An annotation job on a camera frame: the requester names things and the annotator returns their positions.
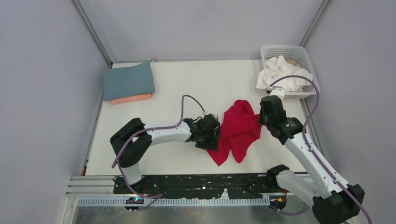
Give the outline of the red t shirt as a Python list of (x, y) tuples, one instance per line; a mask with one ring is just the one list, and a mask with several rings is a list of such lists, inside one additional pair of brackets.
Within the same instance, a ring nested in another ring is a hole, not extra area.
[(261, 137), (259, 117), (251, 104), (241, 99), (224, 112), (218, 151), (207, 151), (218, 166), (228, 159), (229, 153), (232, 153), (237, 163), (244, 160), (251, 144)]

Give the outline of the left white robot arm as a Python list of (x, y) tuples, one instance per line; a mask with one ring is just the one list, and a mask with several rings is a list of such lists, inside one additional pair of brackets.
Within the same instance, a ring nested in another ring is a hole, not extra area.
[(134, 118), (110, 138), (116, 155), (112, 166), (120, 167), (126, 178), (125, 187), (132, 193), (138, 193), (143, 187), (138, 162), (150, 146), (193, 142), (197, 148), (217, 152), (220, 134), (220, 122), (213, 114), (196, 119), (184, 118), (178, 123), (163, 125), (146, 124), (140, 118)]

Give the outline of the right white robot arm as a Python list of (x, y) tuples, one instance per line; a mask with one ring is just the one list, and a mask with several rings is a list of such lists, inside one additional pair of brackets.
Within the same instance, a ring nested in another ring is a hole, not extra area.
[(260, 106), (259, 123), (292, 152), (312, 179), (308, 182), (281, 164), (267, 171), (267, 187), (297, 196), (321, 224), (340, 224), (357, 216), (363, 210), (362, 187), (351, 185), (325, 160), (303, 124), (297, 118), (287, 117), (278, 96), (263, 97)]

